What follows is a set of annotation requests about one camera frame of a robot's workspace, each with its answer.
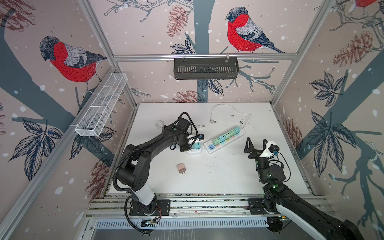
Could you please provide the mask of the teal charger plug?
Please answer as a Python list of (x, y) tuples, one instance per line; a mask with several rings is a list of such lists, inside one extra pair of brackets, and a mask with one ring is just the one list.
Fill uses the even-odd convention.
[(234, 128), (234, 131), (235, 131), (235, 134), (239, 134), (240, 131), (241, 131), (241, 128), (240, 127), (236, 127), (236, 128)]
[(196, 149), (195, 150), (199, 150), (201, 148), (201, 144), (200, 143), (194, 143), (196, 144)]
[(226, 140), (225, 135), (219, 136), (220, 143), (223, 143)]

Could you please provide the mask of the pink USB charger plug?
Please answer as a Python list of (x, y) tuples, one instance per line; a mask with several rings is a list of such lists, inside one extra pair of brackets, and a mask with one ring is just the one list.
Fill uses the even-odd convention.
[(178, 172), (180, 174), (184, 174), (186, 172), (186, 167), (184, 163), (180, 163), (177, 165)]

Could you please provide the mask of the green charger plug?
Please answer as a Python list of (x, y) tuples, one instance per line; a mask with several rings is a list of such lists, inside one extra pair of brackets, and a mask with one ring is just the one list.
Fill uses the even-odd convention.
[(213, 139), (214, 146), (217, 146), (221, 142), (220, 138)]
[(231, 134), (228, 132), (228, 133), (225, 133), (225, 137), (226, 137), (226, 140), (229, 139), (231, 137)]
[(230, 137), (232, 137), (236, 134), (236, 131), (234, 129), (232, 129), (231, 131), (229, 131), (229, 133), (230, 133)]

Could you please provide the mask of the white multicolour power strip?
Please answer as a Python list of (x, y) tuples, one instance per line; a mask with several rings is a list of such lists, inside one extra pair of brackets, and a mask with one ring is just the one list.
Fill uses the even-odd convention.
[(205, 143), (203, 143), (205, 151), (208, 154), (213, 154), (213, 153), (217, 152), (218, 150), (223, 149), (227, 145), (233, 143), (234, 141), (238, 140), (242, 136), (244, 136), (246, 133), (245, 128), (248, 126), (250, 117), (252, 116), (252, 114), (242, 113), (242, 112), (238, 111), (234, 106), (226, 105), (226, 104), (218, 104), (218, 105), (214, 106), (214, 108), (211, 111), (211, 115), (210, 115), (210, 123), (211, 124), (217, 123), (217, 121), (213, 119), (213, 114), (219, 106), (230, 107), (230, 108), (232, 108), (232, 110), (236, 114), (245, 116), (246, 119), (244, 120), (243, 118), (241, 118), (239, 121), (239, 123), (240, 123), (239, 125), (231, 128), (231, 129), (227, 130), (226, 132), (220, 134), (219, 136), (216, 136), (215, 138), (212, 138), (211, 140), (208, 140)]

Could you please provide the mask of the teal charger plug bottom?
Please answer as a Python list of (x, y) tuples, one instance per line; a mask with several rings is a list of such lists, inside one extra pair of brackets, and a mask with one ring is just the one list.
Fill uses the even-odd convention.
[(219, 136), (220, 143), (223, 143), (226, 140), (225, 135)]

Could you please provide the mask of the white square power socket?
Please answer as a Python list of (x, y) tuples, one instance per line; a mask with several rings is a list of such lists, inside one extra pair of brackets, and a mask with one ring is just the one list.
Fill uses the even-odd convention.
[[(199, 134), (204, 134), (203, 133), (203, 130), (204, 130), (204, 128), (205, 128), (205, 125), (204, 124), (201, 124), (201, 125), (196, 125), (196, 127), (197, 127), (197, 130), (199, 131)], [(187, 154), (188, 155), (198, 155), (198, 154), (200, 154), (201, 152), (202, 152), (202, 145), (203, 145), (203, 142), (204, 141), (201, 141), (201, 142), (196, 142), (196, 143), (200, 143), (201, 144), (201, 148), (199, 149), (199, 150), (190, 150), (190, 151), (187, 151)]]

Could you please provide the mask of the blue square power socket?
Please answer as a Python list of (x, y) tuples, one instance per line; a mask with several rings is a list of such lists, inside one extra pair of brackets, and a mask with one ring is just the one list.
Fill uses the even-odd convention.
[(165, 123), (163, 121), (159, 120), (156, 122), (156, 126), (161, 129), (165, 126)]

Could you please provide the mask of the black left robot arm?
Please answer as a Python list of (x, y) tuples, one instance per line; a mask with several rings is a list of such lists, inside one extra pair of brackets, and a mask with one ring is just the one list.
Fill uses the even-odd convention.
[(150, 235), (153, 230), (137, 227), (130, 220), (128, 208), (136, 203), (144, 214), (161, 210), (157, 206), (158, 196), (147, 184), (152, 160), (166, 148), (173, 151), (177, 145), (181, 152), (189, 151), (198, 139), (196, 125), (187, 112), (182, 112), (175, 122), (163, 126), (158, 136), (143, 144), (125, 147), (113, 173), (112, 183), (115, 190), (130, 194), (124, 205), (125, 217), (130, 226), (142, 235)]

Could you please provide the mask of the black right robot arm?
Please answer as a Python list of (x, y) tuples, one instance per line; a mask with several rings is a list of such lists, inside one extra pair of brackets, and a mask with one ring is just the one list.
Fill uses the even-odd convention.
[(255, 160), (259, 182), (264, 184), (265, 211), (288, 217), (315, 240), (362, 240), (363, 235), (354, 223), (322, 212), (284, 184), (283, 165), (270, 164), (279, 149), (276, 143), (264, 139), (263, 149), (257, 150), (249, 137), (244, 149), (248, 158)]

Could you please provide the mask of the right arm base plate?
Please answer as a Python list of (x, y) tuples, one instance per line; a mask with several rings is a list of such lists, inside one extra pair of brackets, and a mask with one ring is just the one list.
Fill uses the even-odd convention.
[(247, 199), (247, 201), (248, 206), (246, 207), (246, 209), (250, 211), (251, 215), (274, 215), (283, 219), (287, 218), (285, 215), (280, 214), (277, 210), (266, 210), (264, 199), (251, 198)]

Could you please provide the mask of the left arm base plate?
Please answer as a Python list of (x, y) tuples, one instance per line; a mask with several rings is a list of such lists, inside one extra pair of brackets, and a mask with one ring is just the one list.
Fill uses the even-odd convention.
[(129, 207), (130, 217), (144, 217), (144, 216), (168, 216), (170, 214), (171, 201), (170, 200), (156, 200), (152, 201), (148, 206), (133, 201)]

